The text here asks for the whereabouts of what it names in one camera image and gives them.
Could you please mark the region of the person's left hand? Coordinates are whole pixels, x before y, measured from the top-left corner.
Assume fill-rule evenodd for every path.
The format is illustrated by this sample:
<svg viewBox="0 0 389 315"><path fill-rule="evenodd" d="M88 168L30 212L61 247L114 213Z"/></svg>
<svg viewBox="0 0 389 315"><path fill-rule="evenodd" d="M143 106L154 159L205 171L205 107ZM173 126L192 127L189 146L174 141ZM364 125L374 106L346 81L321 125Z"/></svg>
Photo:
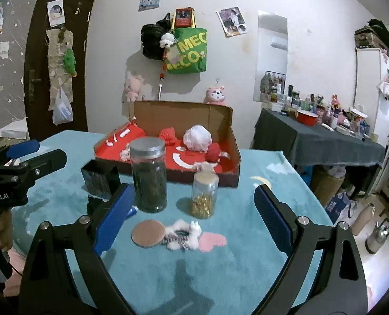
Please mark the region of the person's left hand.
<svg viewBox="0 0 389 315"><path fill-rule="evenodd" d="M13 246L13 225L11 209L0 214L0 250L9 251Z"/></svg>

